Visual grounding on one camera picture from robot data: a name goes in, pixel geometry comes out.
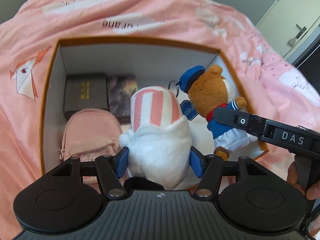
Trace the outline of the right hand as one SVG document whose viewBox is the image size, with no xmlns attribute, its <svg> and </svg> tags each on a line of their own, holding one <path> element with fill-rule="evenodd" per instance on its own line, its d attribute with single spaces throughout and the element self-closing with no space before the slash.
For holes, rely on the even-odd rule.
<svg viewBox="0 0 320 240">
<path fill-rule="evenodd" d="M 308 200 L 319 199 L 319 174 L 316 176 L 318 180 L 308 186 L 313 164 L 316 167 L 316 172 L 319 173 L 319 163 L 311 162 L 308 158 L 295 155 L 295 160 L 287 171 L 287 182 L 298 189 Z"/>
</svg>

